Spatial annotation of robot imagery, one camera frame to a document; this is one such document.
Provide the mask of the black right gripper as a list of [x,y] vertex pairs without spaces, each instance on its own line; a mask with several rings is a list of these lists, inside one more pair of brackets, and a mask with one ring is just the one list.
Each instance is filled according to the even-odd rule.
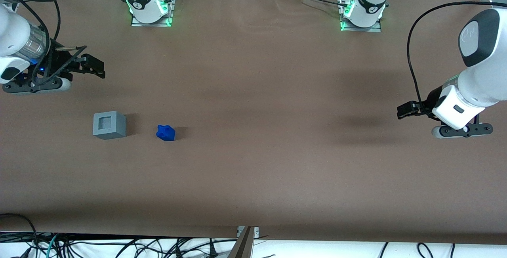
[[[46,56],[28,68],[24,75],[25,83],[31,88],[56,84],[57,77],[75,65],[79,53],[80,47],[77,46],[50,48]],[[80,65],[80,73],[91,73],[92,70],[99,78],[105,79],[103,61],[91,55],[82,55],[77,59],[77,63]]]

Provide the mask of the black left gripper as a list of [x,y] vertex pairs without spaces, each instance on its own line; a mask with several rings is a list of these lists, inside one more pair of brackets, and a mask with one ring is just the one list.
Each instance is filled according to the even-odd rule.
[[426,100],[407,102],[398,106],[398,120],[405,117],[426,116],[432,120],[440,120],[434,113],[433,109],[439,105],[442,93],[442,85],[429,92]]

